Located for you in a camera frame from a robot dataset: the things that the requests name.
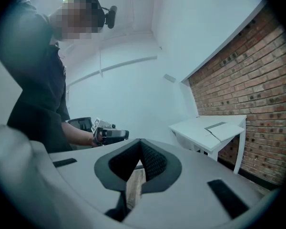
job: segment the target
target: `hand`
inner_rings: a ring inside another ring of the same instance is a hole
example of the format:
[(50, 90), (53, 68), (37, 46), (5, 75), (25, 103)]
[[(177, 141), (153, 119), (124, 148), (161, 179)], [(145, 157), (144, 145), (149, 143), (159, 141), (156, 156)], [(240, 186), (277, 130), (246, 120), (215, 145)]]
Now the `hand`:
[(98, 144), (102, 142), (102, 134), (101, 134), (101, 133), (98, 134), (97, 140), (96, 140), (96, 138), (94, 137), (93, 133), (91, 133), (91, 134), (92, 134), (91, 146), (92, 146), (92, 147), (99, 147), (100, 145), (98, 145)]

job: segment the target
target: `wall molding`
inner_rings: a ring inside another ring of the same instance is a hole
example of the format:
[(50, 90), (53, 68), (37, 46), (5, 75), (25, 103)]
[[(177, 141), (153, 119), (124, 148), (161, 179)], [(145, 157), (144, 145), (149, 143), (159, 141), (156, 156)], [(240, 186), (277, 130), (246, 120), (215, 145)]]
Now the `wall molding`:
[[(118, 67), (121, 67), (121, 66), (125, 66), (125, 65), (129, 65), (129, 64), (132, 64), (132, 63), (138, 63), (138, 62), (144, 62), (144, 61), (149, 61), (149, 60), (155, 60), (157, 59), (158, 56), (150, 56), (150, 57), (144, 57), (144, 58), (140, 58), (140, 59), (135, 59), (135, 60), (130, 60), (130, 61), (125, 61), (125, 62), (122, 62), (122, 63), (118, 63), (118, 64), (114, 64), (114, 65), (111, 65), (111, 66), (108, 66), (104, 69), (102, 69), (102, 72), (105, 72), (105, 71), (108, 71), (108, 70), (112, 70), (112, 69), (115, 69), (115, 68), (118, 68)], [(69, 84), (67, 84), (66, 88), (69, 88), (70, 86), (78, 83), (78, 82), (81, 82), (89, 77), (92, 77), (94, 75), (97, 75), (97, 74), (100, 74), (100, 70), (96, 70), (90, 74), (87, 74), (86, 76), (83, 76)]]

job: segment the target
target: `person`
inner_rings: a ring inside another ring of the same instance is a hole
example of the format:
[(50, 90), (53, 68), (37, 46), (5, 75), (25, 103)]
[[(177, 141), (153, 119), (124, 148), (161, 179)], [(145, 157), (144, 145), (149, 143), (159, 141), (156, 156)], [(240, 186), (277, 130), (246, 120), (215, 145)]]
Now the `person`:
[(66, 122), (70, 117), (58, 41), (99, 32), (104, 24), (98, 0), (65, 0), (50, 16), (39, 14), (30, 0), (17, 0), (1, 18), (0, 60), (22, 88), (8, 125), (42, 142), (49, 153), (70, 151), (70, 144), (97, 146), (93, 133)]

